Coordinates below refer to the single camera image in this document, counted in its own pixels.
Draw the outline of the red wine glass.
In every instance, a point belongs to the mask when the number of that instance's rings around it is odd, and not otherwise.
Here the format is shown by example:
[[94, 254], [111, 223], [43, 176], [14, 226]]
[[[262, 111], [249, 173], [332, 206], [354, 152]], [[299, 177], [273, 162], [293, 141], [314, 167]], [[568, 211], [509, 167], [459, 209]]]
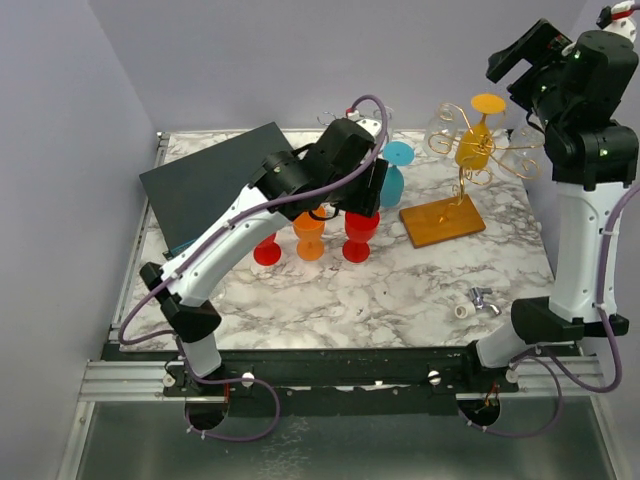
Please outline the red wine glass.
[[253, 250], [254, 260], [261, 266], [272, 266], [281, 258], [281, 248], [276, 242], [276, 234], [266, 237]]
[[362, 263], [368, 259], [371, 250], [369, 241], [374, 237], [380, 222], [380, 214], [376, 212], [372, 217], [355, 213], [345, 215], [345, 232], [347, 240], [342, 247], [346, 260], [352, 263]]

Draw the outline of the orange wine glass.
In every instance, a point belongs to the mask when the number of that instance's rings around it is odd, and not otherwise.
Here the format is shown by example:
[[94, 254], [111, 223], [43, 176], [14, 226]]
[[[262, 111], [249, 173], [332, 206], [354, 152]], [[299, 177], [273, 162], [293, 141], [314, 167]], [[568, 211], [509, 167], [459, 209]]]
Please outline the orange wine glass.
[[304, 212], [293, 222], [293, 230], [298, 238], [296, 252], [302, 260], [312, 262], [323, 256], [323, 221], [316, 220], [308, 212]]

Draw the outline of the yellow wine glass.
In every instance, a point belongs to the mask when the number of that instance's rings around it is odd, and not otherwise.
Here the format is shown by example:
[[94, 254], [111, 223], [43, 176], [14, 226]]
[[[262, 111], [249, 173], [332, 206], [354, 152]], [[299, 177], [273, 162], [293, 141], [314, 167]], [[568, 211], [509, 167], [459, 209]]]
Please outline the yellow wine glass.
[[460, 168], [467, 171], [481, 171], [487, 166], [494, 147], [487, 118], [504, 114], [506, 102], [497, 95], [482, 93], [471, 99], [471, 106], [481, 117], [476, 124], [471, 124], [463, 117], [468, 129], [457, 144], [455, 161]]

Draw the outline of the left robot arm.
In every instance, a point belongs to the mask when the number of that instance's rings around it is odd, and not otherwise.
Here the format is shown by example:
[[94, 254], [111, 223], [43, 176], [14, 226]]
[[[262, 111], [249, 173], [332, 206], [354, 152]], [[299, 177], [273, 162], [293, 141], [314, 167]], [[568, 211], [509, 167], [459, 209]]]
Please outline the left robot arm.
[[163, 265], [141, 268], [197, 393], [214, 393], [222, 380], [215, 338], [221, 317], [209, 300], [217, 284], [261, 241], [325, 203], [372, 217], [387, 168], [378, 156], [385, 137], [378, 119], [338, 118], [316, 141], [267, 155], [229, 208], [188, 248]]

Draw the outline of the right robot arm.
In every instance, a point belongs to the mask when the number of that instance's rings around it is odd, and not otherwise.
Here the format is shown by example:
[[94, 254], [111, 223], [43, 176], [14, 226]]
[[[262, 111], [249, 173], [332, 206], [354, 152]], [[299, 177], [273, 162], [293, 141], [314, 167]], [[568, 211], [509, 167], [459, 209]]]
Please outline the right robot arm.
[[636, 178], [639, 139], [613, 114], [639, 64], [630, 12], [606, 10], [594, 30], [570, 40], [545, 19], [488, 59], [499, 82], [519, 62], [529, 69], [508, 92], [535, 115], [557, 185], [560, 237], [548, 297], [517, 299], [509, 321], [475, 344], [460, 379], [480, 392], [496, 369], [539, 344], [623, 336], [629, 322], [614, 294], [619, 217]]

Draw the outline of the blue wine glass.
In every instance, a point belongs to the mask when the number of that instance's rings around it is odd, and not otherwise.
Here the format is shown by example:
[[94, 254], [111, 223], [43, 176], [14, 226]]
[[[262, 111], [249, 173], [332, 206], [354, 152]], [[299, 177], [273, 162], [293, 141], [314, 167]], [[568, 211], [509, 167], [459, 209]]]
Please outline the blue wine glass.
[[404, 175], [400, 168], [410, 165], [414, 158], [414, 149], [402, 141], [391, 141], [384, 147], [383, 159], [388, 162], [388, 168], [380, 192], [382, 208], [391, 208], [400, 203], [405, 188]]

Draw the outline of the clear glass on silver rack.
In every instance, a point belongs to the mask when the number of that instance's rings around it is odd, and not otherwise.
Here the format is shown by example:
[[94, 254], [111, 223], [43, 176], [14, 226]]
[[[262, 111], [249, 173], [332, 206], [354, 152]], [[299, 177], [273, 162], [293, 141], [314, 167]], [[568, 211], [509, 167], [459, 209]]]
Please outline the clear glass on silver rack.
[[[386, 112], [386, 118], [387, 118], [387, 129], [386, 129], [386, 143], [390, 143], [393, 140], [393, 134], [394, 134], [394, 118], [395, 118], [395, 112], [394, 109], [389, 107], [389, 106], [385, 106], [385, 112]], [[376, 108], [373, 111], [373, 117], [381, 122], [382, 121], [382, 112], [379, 108]]]

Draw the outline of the clear ribbed wine glass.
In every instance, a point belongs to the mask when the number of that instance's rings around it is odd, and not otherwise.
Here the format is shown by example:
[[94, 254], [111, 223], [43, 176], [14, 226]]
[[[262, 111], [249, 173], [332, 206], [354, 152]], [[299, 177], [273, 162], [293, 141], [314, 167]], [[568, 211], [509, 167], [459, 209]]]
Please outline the clear ribbed wine glass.
[[448, 156], [465, 129], [461, 109], [452, 103], [441, 104], [425, 130], [422, 144], [424, 152], [436, 158]]

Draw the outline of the chrome faucet tap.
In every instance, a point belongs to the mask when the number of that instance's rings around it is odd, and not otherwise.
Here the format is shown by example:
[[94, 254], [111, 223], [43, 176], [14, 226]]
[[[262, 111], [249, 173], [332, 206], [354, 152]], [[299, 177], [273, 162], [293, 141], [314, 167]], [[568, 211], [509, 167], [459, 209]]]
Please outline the chrome faucet tap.
[[487, 299], [492, 294], [493, 290], [489, 287], [472, 287], [468, 291], [468, 297], [476, 311], [489, 311], [497, 317], [502, 314], [502, 309]]

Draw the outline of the black network switch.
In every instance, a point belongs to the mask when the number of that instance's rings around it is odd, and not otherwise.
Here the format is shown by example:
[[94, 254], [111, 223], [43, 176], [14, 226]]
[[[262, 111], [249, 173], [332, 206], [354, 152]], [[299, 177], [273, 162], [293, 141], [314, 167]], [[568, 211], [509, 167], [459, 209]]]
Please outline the black network switch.
[[267, 155], [291, 148], [271, 122], [142, 173], [168, 256], [188, 248], [231, 206]]

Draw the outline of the black mounting rail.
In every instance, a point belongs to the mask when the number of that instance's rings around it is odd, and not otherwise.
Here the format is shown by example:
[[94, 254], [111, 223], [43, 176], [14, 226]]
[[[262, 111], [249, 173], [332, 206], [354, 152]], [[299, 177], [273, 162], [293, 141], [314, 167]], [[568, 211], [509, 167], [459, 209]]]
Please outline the black mounting rail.
[[468, 347], [226, 350], [208, 384], [168, 367], [163, 393], [234, 416], [456, 415], [461, 398], [511, 393]]

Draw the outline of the aluminium frame rail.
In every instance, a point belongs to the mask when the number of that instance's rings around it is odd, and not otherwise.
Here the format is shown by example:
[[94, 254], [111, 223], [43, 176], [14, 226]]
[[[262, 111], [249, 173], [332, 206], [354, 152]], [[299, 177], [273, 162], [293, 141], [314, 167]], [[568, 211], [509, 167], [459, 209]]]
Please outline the aluminium frame rail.
[[199, 392], [181, 362], [92, 361], [80, 387], [82, 402], [204, 402], [225, 404], [222, 387]]

